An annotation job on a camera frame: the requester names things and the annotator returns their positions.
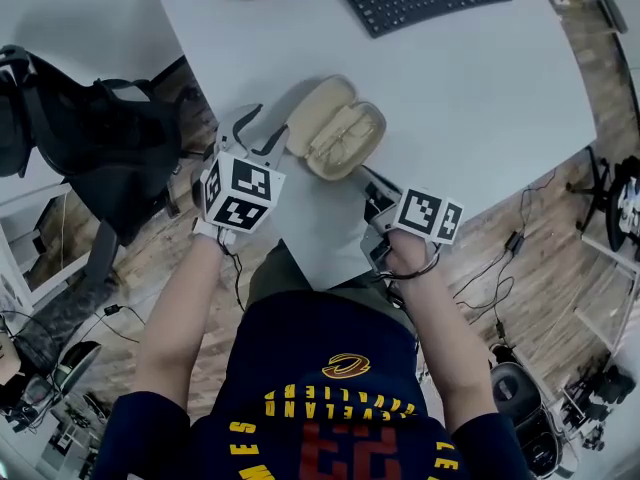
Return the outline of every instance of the cavaliers logo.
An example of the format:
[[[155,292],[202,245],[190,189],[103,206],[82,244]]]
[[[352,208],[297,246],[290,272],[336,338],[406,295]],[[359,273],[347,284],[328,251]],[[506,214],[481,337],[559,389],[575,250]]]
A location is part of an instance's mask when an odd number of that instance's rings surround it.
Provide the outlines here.
[[[371,366],[369,360],[359,354],[338,354],[329,359],[329,366],[322,369],[330,379],[350,379],[367,373]]]

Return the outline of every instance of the black chair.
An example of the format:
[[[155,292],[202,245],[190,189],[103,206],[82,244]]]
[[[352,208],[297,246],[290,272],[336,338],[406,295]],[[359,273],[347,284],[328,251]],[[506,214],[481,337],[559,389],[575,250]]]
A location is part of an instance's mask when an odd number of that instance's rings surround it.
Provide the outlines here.
[[[587,147],[589,159],[591,163],[591,172],[593,175],[594,185],[590,188],[576,188],[573,184],[567,183],[566,189],[572,194],[586,194],[592,196],[589,210],[584,220],[576,222],[576,229],[584,233],[589,223],[593,219],[596,210],[604,212],[605,222],[607,226],[607,237],[611,250],[616,252],[621,247],[627,237],[629,237],[636,245],[640,245],[640,237],[633,233],[625,233],[620,229],[620,216],[622,210],[618,208],[618,199],[625,186],[631,181],[631,178],[640,180],[640,160],[635,156],[630,156],[620,164],[614,166],[614,176],[611,186],[607,190],[606,183],[609,177],[610,164],[602,158],[596,161],[595,154],[591,146]],[[601,165],[604,169],[602,173],[598,168]]]
[[[85,87],[16,46],[0,50],[3,65],[13,79],[2,72],[0,175],[23,175],[38,148],[100,220],[85,271],[104,280],[118,245],[130,244],[161,209],[178,213],[167,185],[181,156],[179,108],[193,89],[167,103],[144,80]]]

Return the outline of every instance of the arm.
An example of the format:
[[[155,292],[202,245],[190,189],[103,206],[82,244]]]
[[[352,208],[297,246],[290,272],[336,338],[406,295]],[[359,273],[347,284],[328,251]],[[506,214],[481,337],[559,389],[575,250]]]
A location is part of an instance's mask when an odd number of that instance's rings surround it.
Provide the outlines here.
[[[389,267],[410,274],[427,263],[424,240],[405,231],[389,234]],[[489,377],[488,351],[460,314],[438,269],[400,281],[400,291],[418,330],[425,361],[444,404],[447,429],[497,412]]]
[[[186,409],[223,257],[212,239],[194,238],[145,326],[133,391],[157,393]]]

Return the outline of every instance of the open case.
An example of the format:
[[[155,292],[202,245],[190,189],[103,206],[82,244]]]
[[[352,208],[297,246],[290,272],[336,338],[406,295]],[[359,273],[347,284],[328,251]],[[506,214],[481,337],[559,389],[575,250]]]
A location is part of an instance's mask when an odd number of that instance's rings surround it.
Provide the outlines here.
[[[362,164],[387,128],[375,105],[359,101],[356,88],[343,76],[324,80],[287,121],[287,149],[304,158],[309,169],[326,180],[339,180]]]

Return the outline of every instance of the white marker cube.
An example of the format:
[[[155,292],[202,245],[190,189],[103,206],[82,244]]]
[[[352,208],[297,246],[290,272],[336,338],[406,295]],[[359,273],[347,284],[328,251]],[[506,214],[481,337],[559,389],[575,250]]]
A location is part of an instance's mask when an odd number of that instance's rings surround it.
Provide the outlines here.
[[[393,227],[404,229],[434,243],[452,244],[460,226],[464,206],[424,188],[402,193]]]
[[[253,233],[278,203],[286,176],[249,160],[220,152],[200,176],[205,220]]]

